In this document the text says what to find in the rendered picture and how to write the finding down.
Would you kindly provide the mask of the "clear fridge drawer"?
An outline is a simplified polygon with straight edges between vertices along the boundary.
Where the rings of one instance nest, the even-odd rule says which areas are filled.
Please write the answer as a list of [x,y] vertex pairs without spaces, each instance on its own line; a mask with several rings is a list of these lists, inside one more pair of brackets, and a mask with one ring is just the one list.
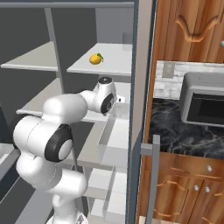
[[106,121],[97,144],[102,165],[127,168],[130,105],[116,103]]

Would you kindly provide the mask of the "beige fridge door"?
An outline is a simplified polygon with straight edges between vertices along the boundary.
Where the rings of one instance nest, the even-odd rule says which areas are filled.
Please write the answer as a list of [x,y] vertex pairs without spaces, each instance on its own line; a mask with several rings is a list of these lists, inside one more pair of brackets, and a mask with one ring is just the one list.
[[158,143],[143,143],[158,0],[135,0],[125,224],[135,224],[141,161],[158,157]]

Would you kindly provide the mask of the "wide white fridge shelf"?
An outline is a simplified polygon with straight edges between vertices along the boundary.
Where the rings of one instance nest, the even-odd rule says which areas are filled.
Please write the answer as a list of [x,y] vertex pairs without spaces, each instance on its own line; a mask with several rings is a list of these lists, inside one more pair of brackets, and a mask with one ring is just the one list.
[[[103,62],[92,65],[91,55],[99,53]],[[131,75],[132,45],[97,43],[76,60],[68,69],[69,73]]]

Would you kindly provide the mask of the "yellow lemon with green leaf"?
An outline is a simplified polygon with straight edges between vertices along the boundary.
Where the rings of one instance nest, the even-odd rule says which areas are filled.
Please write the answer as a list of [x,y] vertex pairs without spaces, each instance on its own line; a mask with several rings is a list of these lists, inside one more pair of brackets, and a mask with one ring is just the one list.
[[89,62],[91,64],[93,64],[93,65],[98,65],[101,62],[103,62],[103,57],[102,57],[102,55],[99,52],[98,53],[95,53],[95,54],[93,54],[93,55],[90,56]]

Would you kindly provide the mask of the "white freezer drawer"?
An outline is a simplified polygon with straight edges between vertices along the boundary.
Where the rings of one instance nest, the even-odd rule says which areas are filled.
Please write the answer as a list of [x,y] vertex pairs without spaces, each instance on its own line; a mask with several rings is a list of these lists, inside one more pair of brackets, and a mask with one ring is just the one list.
[[122,168],[85,168],[89,224],[125,224],[127,173]]

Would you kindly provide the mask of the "narrow white fridge shelf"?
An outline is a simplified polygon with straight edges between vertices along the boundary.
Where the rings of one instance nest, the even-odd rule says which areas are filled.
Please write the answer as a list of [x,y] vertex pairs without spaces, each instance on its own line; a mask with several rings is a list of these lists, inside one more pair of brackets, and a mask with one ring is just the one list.
[[1,68],[58,71],[54,43],[45,43],[1,65]]

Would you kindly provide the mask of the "wooden drawer front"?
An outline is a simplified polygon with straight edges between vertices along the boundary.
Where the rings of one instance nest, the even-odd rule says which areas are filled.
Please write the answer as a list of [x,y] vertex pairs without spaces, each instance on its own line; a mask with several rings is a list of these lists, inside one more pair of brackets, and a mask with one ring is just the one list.
[[[207,171],[207,165],[212,167],[212,171]],[[194,179],[224,182],[224,160],[160,152],[159,172]]]

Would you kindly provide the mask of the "grey fridge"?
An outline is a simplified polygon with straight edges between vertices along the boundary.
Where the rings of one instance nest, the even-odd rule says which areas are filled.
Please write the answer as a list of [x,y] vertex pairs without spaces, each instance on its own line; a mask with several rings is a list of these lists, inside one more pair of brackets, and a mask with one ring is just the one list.
[[[133,48],[135,0],[0,0],[0,224],[47,224],[53,217],[53,196],[33,188],[18,174],[20,150],[12,128],[16,111],[56,78],[62,95],[97,89],[101,77],[129,83],[131,75],[69,73],[67,69],[97,43]],[[1,68],[5,62],[52,41],[58,71]],[[109,170],[100,163],[98,142],[105,122],[70,125],[73,148],[59,167],[85,175],[85,168]],[[76,200],[88,221],[85,193]]]

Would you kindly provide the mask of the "grey microwave oven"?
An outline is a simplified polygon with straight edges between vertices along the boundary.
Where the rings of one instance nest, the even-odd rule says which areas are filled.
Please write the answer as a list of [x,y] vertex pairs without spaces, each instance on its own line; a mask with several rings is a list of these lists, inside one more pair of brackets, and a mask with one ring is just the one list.
[[224,128],[224,73],[186,73],[179,109],[183,123]]

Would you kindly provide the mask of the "wooden base cupboard door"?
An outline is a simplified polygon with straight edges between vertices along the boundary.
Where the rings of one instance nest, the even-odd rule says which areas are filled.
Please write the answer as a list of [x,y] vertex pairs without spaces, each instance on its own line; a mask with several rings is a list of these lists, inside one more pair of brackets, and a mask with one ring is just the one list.
[[[199,187],[198,191],[194,191],[195,185]],[[153,218],[187,224],[201,185],[201,179],[160,174]]]
[[188,224],[224,224],[224,182],[203,182]]

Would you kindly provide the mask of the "grey wall socket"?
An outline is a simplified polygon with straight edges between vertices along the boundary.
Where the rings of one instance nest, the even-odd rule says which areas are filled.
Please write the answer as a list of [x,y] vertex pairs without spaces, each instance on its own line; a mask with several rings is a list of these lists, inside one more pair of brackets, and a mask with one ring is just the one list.
[[174,61],[165,61],[163,67],[163,78],[172,79],[174,76],[175,62]]

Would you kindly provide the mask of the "wooden wall cupboard door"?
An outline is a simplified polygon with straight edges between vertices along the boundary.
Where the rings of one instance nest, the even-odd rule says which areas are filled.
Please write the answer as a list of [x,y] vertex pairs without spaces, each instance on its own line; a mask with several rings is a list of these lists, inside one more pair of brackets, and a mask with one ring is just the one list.
[[224,0],[157,0],[157,59],[224,63]]

